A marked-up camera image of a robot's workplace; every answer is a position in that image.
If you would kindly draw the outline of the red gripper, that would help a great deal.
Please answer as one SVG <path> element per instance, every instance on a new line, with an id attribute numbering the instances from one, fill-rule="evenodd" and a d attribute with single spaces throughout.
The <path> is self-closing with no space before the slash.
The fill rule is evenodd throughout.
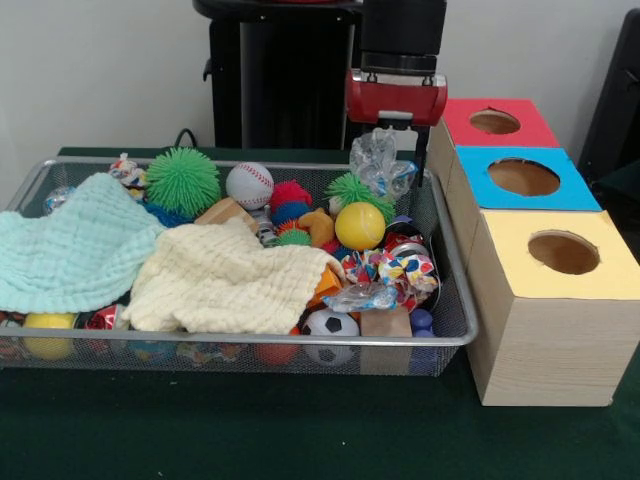
<path id="1" fill-rule="evenodd" d="M 428 156 L 430 127 L 438 124 L 448 99 L 447 79 L 442 74 L 400 75 L 350 69 L 345 79 L 345 107 L 353 123 L 377 125 L 381 121 L 406 122 L 417 127 L 415 163 L 421 187 Z M 364 135 L 366 149 L 383 147 L 383 131 Z"/>

